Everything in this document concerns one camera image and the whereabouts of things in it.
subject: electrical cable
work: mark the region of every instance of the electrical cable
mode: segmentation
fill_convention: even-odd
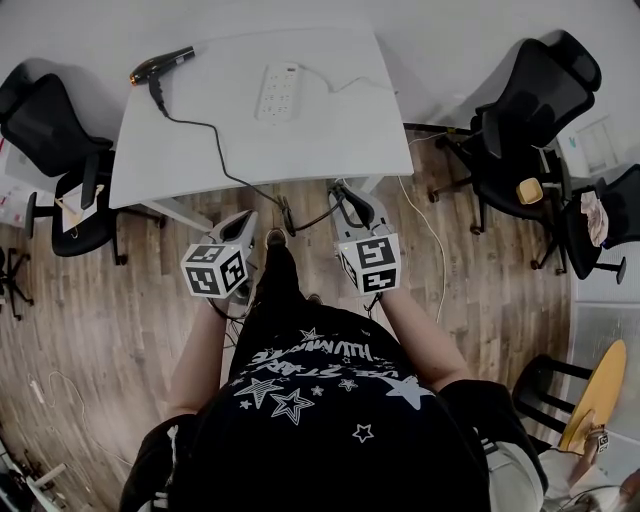
[[[122,457],[120,457],[119,455],[113,453],[112,451],[107,450],[104,446],[102,446],[92,435],[91,435],[91,431],[89,430],[89,426],[87,425],[87,415],[86,415],[86,405],[84,403],[84,400],[82,399],[82,395],[80,394],[80,391],[78,391],[78,388],[76,387],[76,385],[74,384],[74,382],[67,377],[66,375],[64,375],[62,372],[59,372],[58,370],[54,370],[49,374],[49,392],[51,394],[51,396],[53,396],[53,403],[49,403],[47,401],[47,399],[42,396],[42,400],[44,400],[45,404],[51,408],[51,409],[55,409],[56,407],[56,394],[53,391],[53,384],[51,382],[51,378],[54,375],[58,375],[60,377],[62,377],[67,383],[71,384],[71,387],[73,388],[73,390],[76,392],[76,394],[78,395],[78,399],[80,400],[80,403],[82,404],[82,425],[84,427],[84,431],[87,434],[87,437],[89,439],[91,439],[91,441],[98,447],[100,448],[104,453],[106,453],[107,455],[111,455],[112,457],[114,457],[115,459],[119,460],[120,462],[122,462],[123,464],[126,464],[129,467],[132,467],[133,464],[131,464],[130,462],[127,462],[126,460],[124,460]],[[40,382],[38,382],[38,379],[36,379],[32,374],[27,374],[27,378],[31,379],[32,382],[35,382],[36,385],[42,389],[42,386],[40,385]]]
[[[164,106],[164,102],[156,100],[156,105],[158,106],[158,109],[160,110],[160,112],[162,112],[162,114],[167,119],[169,119],[169,121],[173,121],[174,123],[178,123],[178,124],[190,124],[190,125],[193,125],[193,126],[202,126],[202,127],[205,127],[205,128],[211,128],[213,130],[213,133],[215,134],[215,137],[216,137],[216,147],[218,149],[218,155],[220,157],[220,164],[222,166],[222,173],[228,179],[230,179],[232,181],[235,181],[237,183],[240,183],[241,185],[244,185],[245,187],[249,187],[256,194],[261,195],[262,197],[264,197],[268,201],[271,201],[273,204],[275,204],[280,209],[280,214],[282,215],[282,219],[284,221],[285,229],[287,230],[287,232],[291,236],[296,236],[296,233],[298,231],[303,231],[305,229],[308,229],[311,226],[313,226],[314,224],[320,222],[321,220],[324,220],[329,215],[331,215],[336,210],[336,208],[338,208],[340,206],[340,204],[342,204],[342,201],[344,201],[344,196],[339,197],[337,199],[337,203],[329,211],[323,213],[322,215],[320,215],[319,217],[313,219],[312,221],[307,222],[306,224],[303,224],[302,226],[295,226],[294,223],[293,223],[293,214],[291,213],[291,208],[289,207],[289,203],[287,202],[287,198],[286,197],[278,196],[277,198],[274,198],[274,197],[270,196],[269,194],[266,194],[265,192],[260,190],[258,187],[255,187],[251,183],[249,183],[249,182],[247,182],[247,181],[245,181],[245,180],[243,180],[241,178],[236,178],[235,176],[232,176],[231,174],[229,174],[229,172],[227,171],[227,165],[226,165],[226,162],[224,160],[224,156],[222,154],[222,147],[220,145],[220,134],[219,134],[218,128],[216,128],[216,126],[214,126],[212,124],[209,124],[209,123],[202,123],[200,121],[189,121],[189,120],[184,120],[184,119],[175,119],[174,117],[171,117],[169,115],[169,112],[167,111],[166,107]]]
[[[233,348],[236,346],[236,342],[233,341],[233,338],[231,337],[231,334],[229,334],[228,332],[224,333],[225,337],[229,338],[229,341],[231,341],[231,345],[225,345],[224,347],[222,347],[223,349],[225,348]]]
[[[429,135],[428,137],[422,137],[421,139],[413,139],[411,142],[409,142],[409,146],[411,146],[411,144],[413,144],[414,142],[435,139],[436,137],[442,137],[443,135],[446,135],[446,133],[436,133],[435,135]]]
[[[372,80],[368,76],[358,76],[356,78],[353,78],[352,80],[349,80],[344,85],[340,85],[338,87],[334,87],[333,84],[322,73],[320,73],[319,71],[316,71],[315,69],[311,69],[311,68],[309,68],[307,66],[303,66],[301,64],[298,64],[298,66],[300,67],[300,69],[304,69],[305,71],[309,71],[309,73],[313,73],[318,78],[320,78],[320,80],[322,80],[325,84],[327,84],[327,89],[329,90],[329,93],[331,93],[331,94],[337,94],[337,93],[339,93],[341,91],[344,91],[347,87],[352,86],[353,84],[355,84],[356,82],[358,82],[360,80],[366,80],[369,83],[370,86],[375,87],[377,89],[383,89],[385,91],[389,91],[389,92],[393,92],[393,93],[396,92],[393,87],[389,87],[387,85],[375,82],[374,80]]]
[[[412,140],[411,142],[409,142],[409,146],[411,146],[411,144],[413,144],[414,142],[422,141],[422,140],[429,140],[429,139],[433,139],[435,137],[441,137],[442,135],[444,135],[444,134],[443,133],[438,133],[436,135],[430,135],[429,137],[424,137],[422,139],[415,139],[415,140]],[[407,191],[405,190],[404,185],[402,184],[402,180],[400,179],[400,176],[398,176],[398,183],[400,183],[400,187],[402,187],[402,192],[404,192],[404,197],[407,199],[407,202],[409,203],[409,205],[411,205],[411,208],[413,208],[416,212],[418,212],[420,217],[422,217],[422,220],[424,220],[425,224],[429,228],[429,231],[431,231],[431,234],[433,235],[433,237],[438,242],[438,245],[440,246],[440,252],[442,253],[442,297],[440,298],[440,305],[438,306],[438,314],[436,316],[436,323],[440,323],[440,313],[442,313],[442,305],[444,304],[444,298],[445,298],[445,294],[447,292],[447,257],[445,256],[444,247],[442,246],[442,242],[440,241],[440,237],[438,237],[436,232],[433,230],[433,228],[431,227],[431,224],[427,220],[427,217],[425,217],[424,213],[422,213],[418,209],[418,207],[411,202],[411,199],[409,199],[409,195],[407,194]]]
[[[367,315],[369,315],[369,320],[373,320],[373,318],[371,318],[371,311],[373,310],[374,306],[380,302],[380,299],[382,298],[382,292],[378,292],[373,296],[373,300],[371,301],[371,304],[369,304],[368,306],[364,307],[364,310],[367,312]]]

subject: sneaker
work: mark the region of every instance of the sneaker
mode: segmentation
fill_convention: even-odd
[[[307,300],[312,304],[317,304],[318,306],[322,306],[322,299],[320,298],[320,295],[318,295],[317,293],[312,293],[311,295],[309,295],[307,297]]]
[[[267,233],[267,236],[264,239],[264,245],[267,249],[277,245],[284,245],[287,247],[287,235],[282,229],[273,228]]]

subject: table leg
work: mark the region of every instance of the table leg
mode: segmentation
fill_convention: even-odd
[[[175,199],[158,199],[156,201],[145,201],[142,204],[200,231],[211,231],[213,229],[213,222]]]

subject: black cord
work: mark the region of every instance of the black cord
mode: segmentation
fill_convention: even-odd
[[[225,333],[224,333],[224,335],[225,335],[227,338],[229,338],[229,340],[231,341],[231,345],[226,345],[225,347],[222,347],[222,348],[224,349],[224,348],[231,348],[231,347],[235,347],[235,346],[236,346],[236,342],[235,342],[235,341],[233,341],[233,338],[231,337],[231,334],[229,334],[228,332],[225,332]]]
[[[574,501],[574,500],[575,500],[575,503],[578,503],[578,501],[577,501],[578,498],[580,498],[581,496],[583,496],[585,494],[588,494],[588,493],[593,492],[593,491],[599,491],[601,489],[612,489],[614,487],[618,487],[620,489],[622,488],[619,485],[601,485],[600,487],[594,487],[593,489],[587,489],[586,491],[582,491],[581,493],[576,494],[573,498],[571,498],[569,501],[567,501],[564,505],[562,505],[562,507],[560,507],[558,509],[558,512],[561,512],[562,510],[565,510],[571,504],[571,502]]]
[[[237,183],[240,183],[241,185],[244,185],[245,187],[249,187],[250,189],[252,189],[254,192],[256,192],[257,194],[261,195],[262,197],[264,197],[265,199],[271,201],[273,204],[275,204],[279,209],[280,209],[280,213],[282,215],[282,219],[284,221],[284,227],[287,230],[287,232],[291,235],[291,236],[296,236],[296,233],[298,231],[303,231],[305,229],[310,228],[311,226],[313,226],[314,224],[317,224],[318,222],[320,222],[321,220],[324,220],[325,218],[327,218],[329,215],[331,215],[334,211],[336,211],[336,209],[342,204],[342,201],[344,201],[344,196],[340,196],[338,197],[337,203],[327,212],[323,213],[322,215],[320,215],[319,217],[313,219],[310,222],[307,222],[306,224],[303,224],[302,226],[295,226],[293,223],[293,214],[291,213],[291,208],[289,207],[289,203],[287,202],[287,198],[286,197],[280,197],[278,196],[277,198],[274,198],[272,196],[270,196],[269,194],[265,194],[262,190],[260,190],[259,188],[253,186],[251,183],[244,181],[243,179],[240,178],[236,178],[235,176],[231,176],[231,174],[229,174],[227,172],[227,165],[224,161],[224,156],[222,155],[222,147],[220,146],[220,134],[218,133],[218,128],[216,128],[214,125],[209,124],[209,123],[201,123],[199,121],[186,121],[183,119],[175,119],[173,117],[171,117],[169,115],[169,112],[167,112],[166,107],[164,106],[164,102],[163,101],[158,101],[158,99],[156,99],[154,97],[154,99],[156,100],[156,104],[158,105],[158,108],[160,109],[160,112],[162,112],[162,114],[169,119],[169,121],[173,121],[174,123],[178,123],[178,124],[191,124],[194,126],[204,126],[205,128],[211,128],[213,130],[213,133],[215,133],[216,136],[216,146],[218,148],[218,155],[220,156],[220,164],[222,165],[222,173],[229,178],[232,181],[235,181]]]
[[[373,307],[380,302],[380,299],[382,298],[382,292],[378,292],[373,296],[373,300],[371,301],[371,304],[369,304],[368,306],[364,307],[364,310],[367,312],[367,314],[369,315],[369,320],[373,320],[373,318],[371,318],[371,311],[373,310]]]

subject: chair base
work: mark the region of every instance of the chair base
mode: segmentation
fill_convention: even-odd
[[[16,249],[9,249],[8,257],[7,257],[7,273],[2,273],[2,269],[0,269],[0,282],[2,287],[5,287],[9,290],[9,303],[11,304],[11,313],[13,314],[13,318],[17,321],[22,320],[22,315],[16,313],[16,304],[15,304],[15,294],[18,295],[22,299],[23,302],[27,303],[29,306],[33,306],[35,304],[33,299],[27,298],[24,292],[20,289],[20,287],[16,284],[16,277],[18,275],[18,271],[22,266],[24,261],[31,261],[31,256],[29,254],[22,254],[18,261],[15,264],[12,264],[11,257],[18,254]]]

